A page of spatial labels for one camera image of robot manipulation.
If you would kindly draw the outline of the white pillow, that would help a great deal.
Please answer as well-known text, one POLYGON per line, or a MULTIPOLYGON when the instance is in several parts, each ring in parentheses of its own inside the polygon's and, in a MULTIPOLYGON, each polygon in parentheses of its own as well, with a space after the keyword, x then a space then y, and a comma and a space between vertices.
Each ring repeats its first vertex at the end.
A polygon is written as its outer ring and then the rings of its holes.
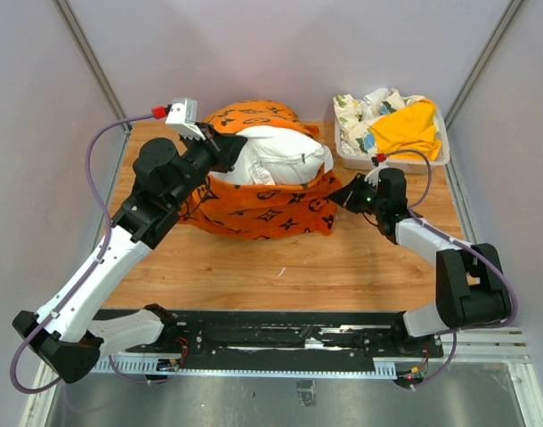
POLYGON ((235 185, 297 185, 334 169, 330 149, 298 131, 259 125, 238 132, 247 139, 228 173, 210 176, 235 185))

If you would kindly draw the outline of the orange patterned pillowcase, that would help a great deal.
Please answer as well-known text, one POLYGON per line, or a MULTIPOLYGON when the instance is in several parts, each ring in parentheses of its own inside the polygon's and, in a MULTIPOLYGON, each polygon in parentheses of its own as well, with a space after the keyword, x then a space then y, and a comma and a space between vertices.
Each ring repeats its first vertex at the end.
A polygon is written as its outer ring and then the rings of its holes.
MULTIPOLYGON (((253 126, 292 129, 319 142, 291 108, 270 100, 232 103, 205 117, 220 133, 253 126)), ((319 172, 314 180, 297 185, 235 185, 210 176, 188 198, 182 224, 233 238, 269 240, 305 233, 331 233, 337 206, 328 195, 343 186, 335 170, 319 172)))

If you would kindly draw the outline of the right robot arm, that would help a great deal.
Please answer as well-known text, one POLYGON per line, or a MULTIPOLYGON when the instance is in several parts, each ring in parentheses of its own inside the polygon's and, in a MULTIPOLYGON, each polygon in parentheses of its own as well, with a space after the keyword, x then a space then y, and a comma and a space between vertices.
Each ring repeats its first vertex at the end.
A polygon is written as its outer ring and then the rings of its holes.
POLYGON ((497 328, 514 320, 515 292, 498 250, 454 238, 416 214, 409 206, 402 170, 380 165, 357 174, 328 198, 350 213, 374 216, 383 236, 435 268, 434 300, 398 314, 391 325, 390 344, 399 355, 411 355, 437 334, 497 328))

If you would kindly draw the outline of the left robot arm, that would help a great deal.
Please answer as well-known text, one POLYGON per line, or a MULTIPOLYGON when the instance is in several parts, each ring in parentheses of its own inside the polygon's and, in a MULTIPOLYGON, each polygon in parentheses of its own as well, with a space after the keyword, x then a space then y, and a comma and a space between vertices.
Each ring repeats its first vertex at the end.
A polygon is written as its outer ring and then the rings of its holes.
POLYGON ((69 282, 37 311, 21 311, 14 329, 58 378, 75 383, 102 359, 140 345, 171 350, 176 321, 157 304, 130 315, 97 320, 103 302, 123 278, 148 256, 182 217, 193 192, 209 183, 211 172, 233 170, 247 138, 197 126, 180 135, 180 154, 167 138, 144 143, 134 160, 130 196, 114 214, 99 245, 69 282))

